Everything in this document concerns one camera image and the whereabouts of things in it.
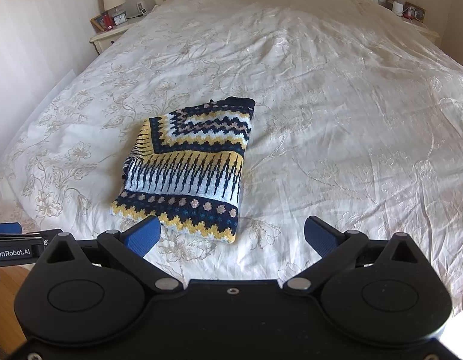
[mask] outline triangular cutout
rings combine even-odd
[[[407,243],[404,241],[398,244],[391,259],[394,261],[403,261],[405,263],[418,263],[418,260],[415,258]]]
[[[68,243],[66,241],[60,241],[52,252],[52,255],[48,258],[48,263],[61,263],[62,261],[72,261],[74,259],[75,257],[73,257]]]

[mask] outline picture frame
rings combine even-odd
[[[425,20],[426,10],[419,7],[418,5],[406,2],[405,10],[403,11],[403,16],[406,19],[416,19],[420,23],[423,23]]]
[[[92,23],[93,27],[99,32],[105,32],[107,29],[105,26],[105,23],[103,22],[103,17],[105,15],[106,15],[106,12],[103,12],[99,14],[98,16],[95,16],[93,19],[90,19],[90,23]]]

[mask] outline bed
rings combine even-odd
[[[371,0],[156,0],[0,162],[0,222],[78,239],[110,215],[142,121],[255,99],[237,240],[162,231],[171,275],[284,281],[319,256],[309,215],[409,233],[463,309],[463,67]]]

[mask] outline nightstand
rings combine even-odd
[[[101,54],[112,44],[114,44],[120,38],[120,36],[122,36],[125,32],[127,32],[130,28],[132,28],[143,18],[144,16],[134,17],[133,19],[128,19],[128,21],[123,24],[115,26],[113,30],[100,32],[99,34],[96,34],[95,36],[90,38],[90,43],[93,43],[98,54]]]
[[[405,17],[402,17],[402,19],[405,23],[413,26],[420,34],[422,34],[426,39],[430,40],[433,44],[438,43],[440,36],[437,32],[429,30],[424,26],[424,24],[420,23],[416,19],[405,19]]]

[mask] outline metal bolt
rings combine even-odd
[[[43,360],[38,353],[29,353],[27,356],[27,360]]]
[[[238,288],[228,288],[227,290],[227,294],[229,295],[238,295],[238,293],[240,292],[240,290]]]
[[[287,281],[288,287],[292,288],[293,290],[305,291],[311,287],[312,283],[310,280],[305,279],[304,277],[294,277]]]
[[[164,277],[161,279],[158,279],[155,282],[155,287],[159,288],[163,291],[172,291],[175,288],[177,288],[180,285],[180,282],[177,279],[174,279],[172,277]]]

